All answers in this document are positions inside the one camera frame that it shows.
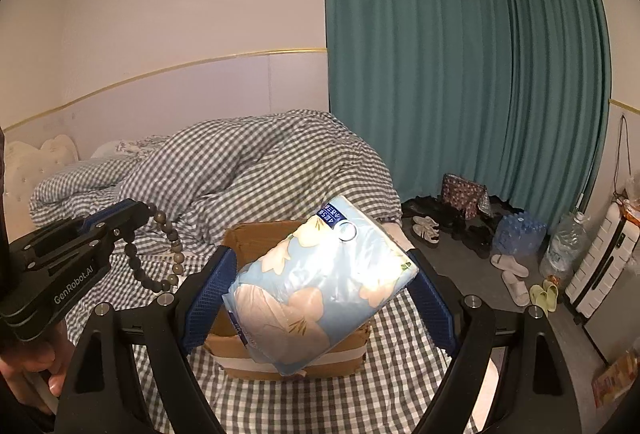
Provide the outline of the person's left hand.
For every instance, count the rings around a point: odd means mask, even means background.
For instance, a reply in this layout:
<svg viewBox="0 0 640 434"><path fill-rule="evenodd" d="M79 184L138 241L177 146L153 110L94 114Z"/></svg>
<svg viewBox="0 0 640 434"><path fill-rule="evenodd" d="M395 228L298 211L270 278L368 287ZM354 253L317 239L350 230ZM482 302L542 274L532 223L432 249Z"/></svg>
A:
<svg viewBox="0 0 640 434"><path fill-rule="evenodd" d="M1 374L17 402L53 414L38 392L25 378L26 373L49 371L50 393L60 396L75 345L67 338L66 322L61 321L40 339L28 343L11 342L1 347Z"/></svg>

